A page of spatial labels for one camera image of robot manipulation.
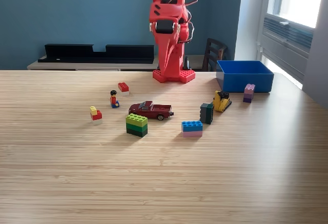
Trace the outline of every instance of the blue plastic bin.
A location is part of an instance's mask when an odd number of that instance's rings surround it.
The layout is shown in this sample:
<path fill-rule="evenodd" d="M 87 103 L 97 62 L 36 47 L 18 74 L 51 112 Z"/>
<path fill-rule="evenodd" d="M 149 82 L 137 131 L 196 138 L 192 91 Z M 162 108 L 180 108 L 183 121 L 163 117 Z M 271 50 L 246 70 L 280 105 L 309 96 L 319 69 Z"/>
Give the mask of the blue plastic bin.
<path fill-rule="evenodd" d="M 224 92 L 244 92 L 247 84 L 255 92 L 270 92 L 274 73 L 260 61 L 217 61 L 216 79 Z"/>

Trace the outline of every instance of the toy pickup truck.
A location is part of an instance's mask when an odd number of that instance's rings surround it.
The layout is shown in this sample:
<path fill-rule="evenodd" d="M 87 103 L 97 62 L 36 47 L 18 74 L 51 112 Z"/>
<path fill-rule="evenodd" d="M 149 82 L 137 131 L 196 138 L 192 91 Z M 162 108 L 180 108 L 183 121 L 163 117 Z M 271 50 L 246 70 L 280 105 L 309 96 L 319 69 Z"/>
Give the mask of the toy pickup truck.
<path fill-rule="evenodd" d="M 157 118 L 163 120 L 174 115 L 171 105 L 154 105 L 152 101 L 145 101 L 141 104 L 131 105 L 129 114 L 142 115 L 147 118 Z"/>

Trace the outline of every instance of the chair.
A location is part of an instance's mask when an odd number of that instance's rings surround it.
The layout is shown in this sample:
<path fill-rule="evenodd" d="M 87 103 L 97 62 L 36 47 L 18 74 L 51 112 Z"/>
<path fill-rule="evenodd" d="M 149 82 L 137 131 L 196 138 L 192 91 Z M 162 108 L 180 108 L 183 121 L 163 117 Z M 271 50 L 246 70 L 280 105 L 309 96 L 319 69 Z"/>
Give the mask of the chair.
<path fill-rule="evenodd" d="M 209 71 L 209 64 L 210 64 L 210 71 L 216 71 L 216 64 L 217 60 L 223 60 L 224 54 L 227 50 L 227 46 L 215 39 L 208 38 L 206 43 L 206 49 L 204 54 L 204 61 L 202 66 L 202 71 L 208 72 Z"/>

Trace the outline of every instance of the yellow toy forklift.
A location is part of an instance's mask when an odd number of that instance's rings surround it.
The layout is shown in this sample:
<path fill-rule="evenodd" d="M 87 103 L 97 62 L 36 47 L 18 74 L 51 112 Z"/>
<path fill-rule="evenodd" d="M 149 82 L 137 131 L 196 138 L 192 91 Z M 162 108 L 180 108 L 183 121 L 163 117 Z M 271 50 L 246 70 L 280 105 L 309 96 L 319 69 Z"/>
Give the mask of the yellow toy forklift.
<path fill-rule="evenodd" d="M 228 92 L 215 91 L 215 96 L 213 98 L 214 110 L 223 112 L 231 103 Z"/>

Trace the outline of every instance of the yellow lego brick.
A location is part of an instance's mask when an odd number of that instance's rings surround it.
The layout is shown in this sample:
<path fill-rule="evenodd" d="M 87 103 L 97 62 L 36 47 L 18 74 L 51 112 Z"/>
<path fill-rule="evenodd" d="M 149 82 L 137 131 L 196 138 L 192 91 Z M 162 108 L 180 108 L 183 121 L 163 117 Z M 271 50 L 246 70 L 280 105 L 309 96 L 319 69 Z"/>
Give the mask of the yellow lego brick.
<path fill-rule="evenodd" d="M 96 109 L 94 106 L 91 106 L 91 107 L 90 107 L 90 113 L 91 113 L 92 115 L 97 115 L 97 109 Z"/>
<path fill-rule="evenodd" d="M 143 127 L 148 124 L 148 118 L 141 115 L 130 114 L 126 118 L 127 124 Z"/>

